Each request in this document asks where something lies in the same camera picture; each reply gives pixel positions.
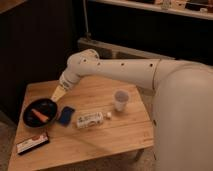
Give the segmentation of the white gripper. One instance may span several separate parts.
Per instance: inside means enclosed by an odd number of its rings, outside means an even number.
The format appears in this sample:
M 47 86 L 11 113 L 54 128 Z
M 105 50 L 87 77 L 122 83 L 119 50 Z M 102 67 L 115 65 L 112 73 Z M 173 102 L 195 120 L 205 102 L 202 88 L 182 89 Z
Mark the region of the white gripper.
M 75 73 L 66 74 L 63 72 L 59 78 L 59 86 L 56 87 L 51 100 L 57 102 L 61 97 L 63 97 L 68 90 L 72 89 L 78 82 L 80 77 Z

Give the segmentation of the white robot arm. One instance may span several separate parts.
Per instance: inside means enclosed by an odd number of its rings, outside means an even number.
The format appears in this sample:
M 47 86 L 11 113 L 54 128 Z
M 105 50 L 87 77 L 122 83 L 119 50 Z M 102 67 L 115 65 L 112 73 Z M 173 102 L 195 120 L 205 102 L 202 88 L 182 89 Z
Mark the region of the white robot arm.
M 52 95 L 99 75 L 155 92 L 155 171 L 213 171 L 213 68 L 171 59 L 101 59 L 87 49 L 71 55 Z

